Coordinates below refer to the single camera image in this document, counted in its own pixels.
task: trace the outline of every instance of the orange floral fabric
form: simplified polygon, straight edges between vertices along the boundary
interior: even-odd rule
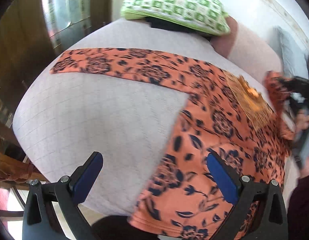
[[[217,152],[227,165],[253,181],[284,182],[289,153],[272,112],[267,124],[255,130],[229,87],[225,71],[212,64],[147,49],[78,49],[66,51],[51,73],[84,72],[148,82],[189,94],[157,170],[141,192],[131,225],[151,233],[184,239],[209,239],[232,205],[227,203],[206,166]],[[269,73],[265,86],[281,113],[287,94]],[[237,238],[248,230],[256,203]]]

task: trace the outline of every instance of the gray fabric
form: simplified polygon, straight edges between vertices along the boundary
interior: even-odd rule
[[[142,48],[209,61],[245,79],[268,100],[265,88],[217,54],[195,34],[152,29],[118,20],[70,49]],[[21,100],[13,120],[16,137],[34,165],[51,182],[70,175],[93,151],[104,167],[85,206],[128,215],[163,155],[185,93],[97,74],[49,74],[55,59]]]
[[[303,51],[288,32],[277,27],[283,60],[283,72],[287,77],[299,76],[308,79],[307,62]]]
[[[268,45],[279,56],[279,58],[281,60],[281,63],[283,65],[282,48],[281,48],[281,44],[280,44],[280,37],[279,37],[278,27],[274,27],[270,32],[271,33],[269,35]]]

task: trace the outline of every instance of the green patterned pillow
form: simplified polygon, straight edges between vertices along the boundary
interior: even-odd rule
[[[127,20],[156,17],[213,35],[230,33],[219,0],[124,0],[121,15]]]

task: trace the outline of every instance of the hand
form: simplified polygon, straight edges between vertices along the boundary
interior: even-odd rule
[[[301,130],[306,130],[309,127],[309,115],[305,115],[303,110],[300,110],[296,116],[296,133]],[[309,176],[309,156],[304,167],[300,170],[300,178]]]

